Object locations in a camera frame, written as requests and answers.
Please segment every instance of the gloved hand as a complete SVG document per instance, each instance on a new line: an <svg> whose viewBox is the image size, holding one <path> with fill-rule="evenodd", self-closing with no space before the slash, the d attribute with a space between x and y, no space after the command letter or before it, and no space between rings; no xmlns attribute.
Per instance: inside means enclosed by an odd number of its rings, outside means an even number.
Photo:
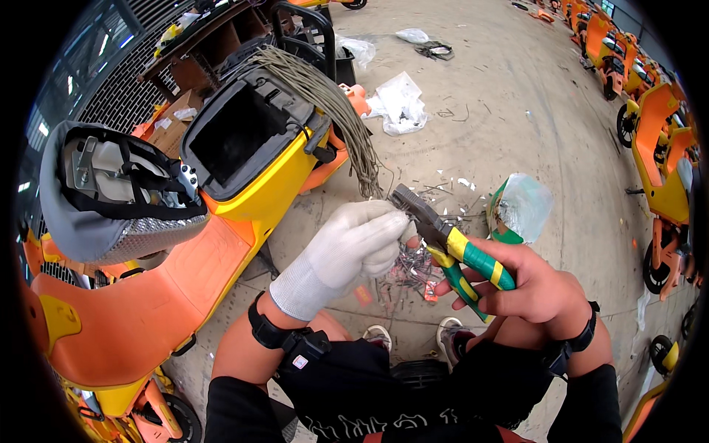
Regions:
<svg viewBox="0 0 709 443"><path fill-rule="evenodd" d="M271 283L271 298L291 317L310 321L357 275L388 272L399 254L399 239L414 235L408 216L388 201L346 203Z"/></svg>

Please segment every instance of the shoe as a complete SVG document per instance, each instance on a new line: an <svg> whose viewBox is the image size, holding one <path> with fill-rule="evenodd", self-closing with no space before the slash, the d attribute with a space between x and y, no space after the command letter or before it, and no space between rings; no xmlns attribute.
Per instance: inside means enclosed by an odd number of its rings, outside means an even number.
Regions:
<svg viewBox="0 0 709 443"><path fill-rule="evenodd" d="M475 337L475 334L463 326L456 317L446 317L441 320L436 330L436 341L446 357L448 369L451 372L453 372L453 366L457 365L465 354L465 345L468 340Z"/></svg>
<svg viewBox="0 0 709 443"><path fill-rule="evenodd" d="M384 326L373 325L368 327L364 331L362 338L382 349L386 349L391 354L391 336Z"/></svg>

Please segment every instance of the wire bundle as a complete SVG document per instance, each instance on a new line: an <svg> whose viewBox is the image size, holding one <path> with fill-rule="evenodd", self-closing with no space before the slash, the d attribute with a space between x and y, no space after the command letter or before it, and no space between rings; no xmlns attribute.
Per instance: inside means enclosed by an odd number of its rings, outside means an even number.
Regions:
<svg viewBox="0 0 709 443"><path fill-rule="evenodd" d="M248 60L268 69L274 76L317 106L342 131L350 155L350 176L357 174L362 197L381 198L379 165L381 162L369 140L369 132L342 90L313 65L273 46L259 49Z"/></svg>

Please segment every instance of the black tire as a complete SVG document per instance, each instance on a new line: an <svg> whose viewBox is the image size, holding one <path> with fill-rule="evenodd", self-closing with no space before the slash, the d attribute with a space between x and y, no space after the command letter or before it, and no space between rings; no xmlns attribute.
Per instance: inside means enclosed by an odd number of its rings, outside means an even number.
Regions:
<svg viewBox="0 0 709 443"><path fill-rule="evenodd" d="M182 429L182 438L169 439L169 442L199 443L202 440L202 424L192 408L179 397L163 393L162 396L169 406L177 424Z"/></svg>
<svg viewBox="0 0 709 443"><path fill-rule="evenodd" d="M613 78L609 75L605 78L605 84L603 85L603 96L608 101L613 101L618 94L613 91Z"/></svg>
<svg viewBox="0 0 709 443"><path fill-rule="evenodd" d="M689 333L692 330L692 323L694 323L694 311L696 310L696 308L697 304L694 303L682 319L682 338L684 338L685 340L689 338Z"/></svg>
<svg viewBox="0 0 709 443"><path fill-rule="evenodd" d="M633 130L628 131L630 125L635 126L630 118L628 118L625 113L627 113L627 103L623 104L618 110L618 117L615 119L615 131L618 134L618 140L620 144L631 148L632 147L632 137Z"/></svg>
<svg viewBox="0 0 709 443"><path fill-rule="evenodd" d="M362 9L367 5L367 0L354 0L352 3L342 4L347 9Z"/></svg>
<svg viewBox="0 0 709 443"><path fill-rule="evenodd" d="M666 367L662 365L662 360L667 357L669 350L672 348L672 341L664 335L658 335L650 344L650 359L652 366L660 375L665 376L669 373Z"/></svg>
<svg viewBox="0 0 709 443"><path fill-rule="evenodd" d="M645 260L642 263L642 278L645 280L647 290L658 294L669 278L669 266L661 263L658 269L652 268L652 240L647 245Z"/></svg>

